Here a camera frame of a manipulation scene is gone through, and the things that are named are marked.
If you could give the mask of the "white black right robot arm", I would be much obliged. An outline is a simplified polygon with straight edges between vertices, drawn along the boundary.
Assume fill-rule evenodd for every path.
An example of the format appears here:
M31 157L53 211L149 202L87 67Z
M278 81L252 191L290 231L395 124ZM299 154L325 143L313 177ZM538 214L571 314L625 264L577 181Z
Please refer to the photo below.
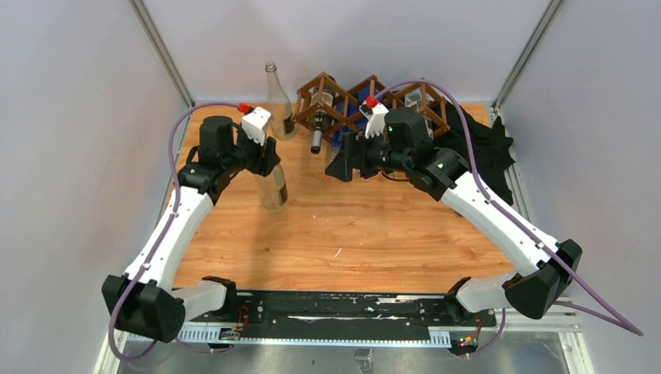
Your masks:
M362 107L368 119L363 132L347 132L325 173L343 182L357 171L371 178L400 171L418 190L470 221L509 259L512 271L487 278L464 277L444 296L445 314L465 325L477 312L513 308L541 319L572 282L563 266L577 269L581 247L557 241L526 221L470 171L466 159L433 145L425 119L412 108Z

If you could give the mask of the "tall clear glass bottle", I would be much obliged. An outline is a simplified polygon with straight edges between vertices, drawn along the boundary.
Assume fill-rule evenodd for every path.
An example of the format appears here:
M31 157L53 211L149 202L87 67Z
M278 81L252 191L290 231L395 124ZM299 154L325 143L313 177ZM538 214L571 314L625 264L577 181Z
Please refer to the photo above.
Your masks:
M288 190L284 168L281 162L270 175L262 177L255 175L256 187L260 202L266 210L279 210L288 201Z

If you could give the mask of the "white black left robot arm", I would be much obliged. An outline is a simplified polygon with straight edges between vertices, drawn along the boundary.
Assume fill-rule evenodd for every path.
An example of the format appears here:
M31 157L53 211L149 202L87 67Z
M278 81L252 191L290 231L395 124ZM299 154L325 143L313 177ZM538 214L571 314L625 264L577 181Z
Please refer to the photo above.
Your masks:
M200 140L179 170L161 220L121 276L110 275L101 291L111 328L169 343L185 322L211 313L221 322L239 311L236 284L215 276L174 288L179 264L199 226L241 171L268 176L280 162L276 141L265 132L271 114L261 107L240 123L227 116L205 118Z

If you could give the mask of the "dark green wine bottle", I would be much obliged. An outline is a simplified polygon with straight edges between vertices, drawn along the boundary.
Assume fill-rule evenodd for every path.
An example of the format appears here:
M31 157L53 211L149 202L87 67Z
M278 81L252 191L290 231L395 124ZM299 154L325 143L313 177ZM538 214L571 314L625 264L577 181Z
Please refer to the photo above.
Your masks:
M332 105L335 91L327 84L324 86L323 93L319 94L319 87L313 88L311 99L315 101L320 98L322 102ZM310 146L312 154L318 154L321 151L323 133L331 126L333 118L323 109L315 110L309 117L308 123L313 130L313 137Z

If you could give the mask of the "blue labelled clear bottle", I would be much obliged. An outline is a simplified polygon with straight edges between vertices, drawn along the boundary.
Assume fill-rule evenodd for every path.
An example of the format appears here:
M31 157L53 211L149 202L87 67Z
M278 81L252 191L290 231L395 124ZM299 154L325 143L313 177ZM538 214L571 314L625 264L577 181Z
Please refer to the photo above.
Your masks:
M377 93L371 93L358 106L358 113L366 119L366 126L363 130L354 131L350 137L358 139L363 136L367 139L377 138L384 134L386 127L385 116L388 113L387 107L380 101Z

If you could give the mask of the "clear bottle with black label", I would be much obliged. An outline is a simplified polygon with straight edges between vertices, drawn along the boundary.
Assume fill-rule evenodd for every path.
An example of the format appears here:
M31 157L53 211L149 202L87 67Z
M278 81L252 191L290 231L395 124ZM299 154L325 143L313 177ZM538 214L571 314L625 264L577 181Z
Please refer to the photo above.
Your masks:
M274 62L265 65L267 74L267 110L273 116L271 131L276 139L289 140L295 135L292 121L292 103L282 87Z

